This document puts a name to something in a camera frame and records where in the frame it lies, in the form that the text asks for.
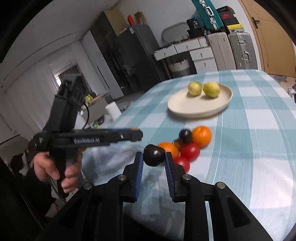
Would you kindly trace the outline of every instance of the dining table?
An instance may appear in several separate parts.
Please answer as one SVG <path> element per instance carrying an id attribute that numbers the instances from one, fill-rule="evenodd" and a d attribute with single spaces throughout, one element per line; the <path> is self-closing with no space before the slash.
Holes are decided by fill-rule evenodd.
<path id="1" fill-rule="evenodd" d="M 190 81 L 228 86 L 232 100 L 215 116 L 178 117 L 168 110 L 168 100 Z M 224 182 L 272 239 L 282 241 L 296 223 L 296 104 L 261 70 L 206 72 L 157 84 L 108 124 L 140 128 L 142 141 L 88 148 L 82 171 L 93 184 L 106 183 L 133 163 L 136 152 L 146 145 L 172 142 L 180 130 L 197 126 L 209 127 L 212 140 L 190 163 L 188 173 L 201 182 Z M 164 165 L 144 165 L 139 199 L 124 203 L 124 212 L 159 235 L 183 239 L 185 204 L 172 202 Z"/>

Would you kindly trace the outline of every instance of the toilet paper roll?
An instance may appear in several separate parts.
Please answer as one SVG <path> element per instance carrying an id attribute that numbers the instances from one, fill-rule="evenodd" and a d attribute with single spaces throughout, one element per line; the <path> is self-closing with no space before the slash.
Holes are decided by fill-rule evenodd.
<path id="1" fill-rule="evenodd" d="M 109 105 L 107 105 L 105 109 L 113 120 L 116 120 L 121 115 L 121 111 L 115 102 L 112 102 Z"/>

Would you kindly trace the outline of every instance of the plate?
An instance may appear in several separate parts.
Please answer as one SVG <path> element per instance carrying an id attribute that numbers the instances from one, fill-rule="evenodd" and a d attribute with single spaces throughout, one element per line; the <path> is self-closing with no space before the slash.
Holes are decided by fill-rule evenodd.
<path id="1" fill-rule="evenodd" d="M 168 101 L 168 108 L 175 115 L 186 118 L 204 118 L 224 110 L 232 98 L 232 90 L 219 84 L 221 92 L 217 98 L 209 98 L 202 91 L 201 95 L 193 97 L 188 88 L 180 90 Z"/>

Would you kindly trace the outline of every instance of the green lemon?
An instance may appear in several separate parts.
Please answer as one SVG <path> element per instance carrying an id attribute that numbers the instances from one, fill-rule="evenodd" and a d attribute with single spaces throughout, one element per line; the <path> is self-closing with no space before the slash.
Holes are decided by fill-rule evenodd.
<path id="1" fill-rule="evenodd" d="M 196 81 L 191 81 L 188 85 L 188 91 L 192 96 L 199 96 L 202 93 L 202 84 Z"/>
<path id="2" fill-rule="evenodd" d="M 220 86 L 216 82 L 209 82 L 204 85 L 203 91 L 206 96 L 217 98 L 220 94 Z"/>

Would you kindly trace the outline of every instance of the human hand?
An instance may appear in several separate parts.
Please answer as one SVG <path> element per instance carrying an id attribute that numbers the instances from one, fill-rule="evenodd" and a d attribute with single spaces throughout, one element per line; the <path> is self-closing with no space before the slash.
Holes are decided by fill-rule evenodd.
<path id="1" fill-rule="evenodd" d="M 82 154 L 78 151 L 73 165 L 65 169 L 65 179 L 61 182 L 61 186 L 65 193 L 75 190 L 79 181 Z M 60 175 L 53 160 L 49 157 L 49 152 L 39 152 L 33 158 L 34 171 L 37 178 L 42 182 L 49 182 L 49 176 L 55 180 L 59 180 Z"/>

